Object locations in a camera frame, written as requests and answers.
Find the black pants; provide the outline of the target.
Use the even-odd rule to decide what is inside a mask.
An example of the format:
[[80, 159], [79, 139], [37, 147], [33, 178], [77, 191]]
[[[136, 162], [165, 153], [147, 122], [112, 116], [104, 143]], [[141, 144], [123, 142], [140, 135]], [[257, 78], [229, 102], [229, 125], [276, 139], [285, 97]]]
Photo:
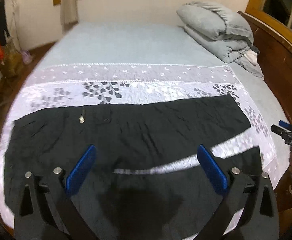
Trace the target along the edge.
[[148, 105], [47, 108], [14, 122], [5, 154], [6, 205], [17, 211], [25, 172], [70, 171], [90, 145], [97, 159], [72, 197], [100, 239], [183, 239], [221, 202], [201, 167], [140, 174], [211, 148], [250, 128], [229, 95]]

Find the wooden headboard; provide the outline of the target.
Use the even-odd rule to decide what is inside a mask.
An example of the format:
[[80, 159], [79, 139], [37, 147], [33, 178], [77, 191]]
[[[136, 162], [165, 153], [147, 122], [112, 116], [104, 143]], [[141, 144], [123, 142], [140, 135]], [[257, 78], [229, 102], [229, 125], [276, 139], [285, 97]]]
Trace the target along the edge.
[[292, 45], [265, 24], [238, 11], [250, 25], [264, 80], [278, 100], [287, 122], [292, 124]]

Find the white floral bed cover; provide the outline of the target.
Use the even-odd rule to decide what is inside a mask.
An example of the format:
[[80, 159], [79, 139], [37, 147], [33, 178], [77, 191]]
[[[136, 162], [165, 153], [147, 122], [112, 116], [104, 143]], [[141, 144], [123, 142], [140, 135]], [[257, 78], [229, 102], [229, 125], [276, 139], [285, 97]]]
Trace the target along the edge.
[[278, 118], [278, 102], [263, 78], [233, 64], [214, 67], [178, 64], [60, 64], [38, 66], [26, 79], [8, 112], [0, 138], [0, 215], [12, 227], [14, 214], [4, 198], [5, 152], [13, 123], [32, 112], [53, 107], [161, 101], [231, 95], [251, 127], [216, 146], [229, 157], [260, 146], [262, 167], [274, 186], [281, 177], [270, 122]]

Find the grey folded quilt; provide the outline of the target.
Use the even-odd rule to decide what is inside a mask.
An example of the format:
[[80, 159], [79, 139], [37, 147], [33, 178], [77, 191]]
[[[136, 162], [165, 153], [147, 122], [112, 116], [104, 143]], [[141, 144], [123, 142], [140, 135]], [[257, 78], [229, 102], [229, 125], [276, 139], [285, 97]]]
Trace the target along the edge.
[[217, 2], [190, 2], [177, 15], [184, 31], [224, 63], [236, 63], [250, 74], [264, 78], [249, 23], [237, 12]]

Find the light blue bed mattress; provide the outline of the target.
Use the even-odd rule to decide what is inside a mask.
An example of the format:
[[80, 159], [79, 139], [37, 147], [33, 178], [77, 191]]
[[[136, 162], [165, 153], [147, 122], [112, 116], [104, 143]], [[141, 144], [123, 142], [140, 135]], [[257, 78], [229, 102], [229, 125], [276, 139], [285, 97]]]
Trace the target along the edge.
[[[63, 37], [38, 66], [47, 67], [60, 64], [178, 64], [214, 67], [236, 63], [224, 63], [199, 45], [182, 28], [165, 25], [135, 24], [91, 24], [82, 23]], [[137, 105], [130, 103], [100, 103], [97, 105]], [[278, 118], [284, 117], [278, 103]], [[275, 145], [282, 139], [270, 134]]]

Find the beige curtain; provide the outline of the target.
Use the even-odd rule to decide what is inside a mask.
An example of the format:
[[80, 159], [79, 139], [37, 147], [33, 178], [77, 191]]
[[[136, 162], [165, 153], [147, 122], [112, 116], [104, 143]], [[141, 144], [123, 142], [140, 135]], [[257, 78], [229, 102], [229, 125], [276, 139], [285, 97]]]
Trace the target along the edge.
[[78, 22], [76, 0], [60, 0], [60, 22], [64, 29]]

